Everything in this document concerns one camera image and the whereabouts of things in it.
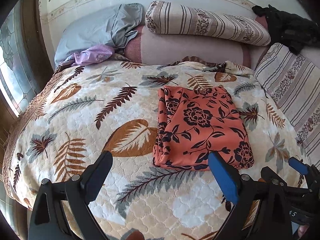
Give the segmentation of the person's right hand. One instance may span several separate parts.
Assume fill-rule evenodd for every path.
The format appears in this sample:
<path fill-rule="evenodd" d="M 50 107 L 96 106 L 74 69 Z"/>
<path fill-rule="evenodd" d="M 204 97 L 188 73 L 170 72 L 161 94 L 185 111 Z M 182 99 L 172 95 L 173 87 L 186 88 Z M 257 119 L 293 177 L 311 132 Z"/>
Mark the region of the person's right hand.
<path fill-rule="evenodd" d="M 298 228 L 298 239 L 309 239 L 312 235 L 312 230 L 309 225 L 301 225 Z"/>

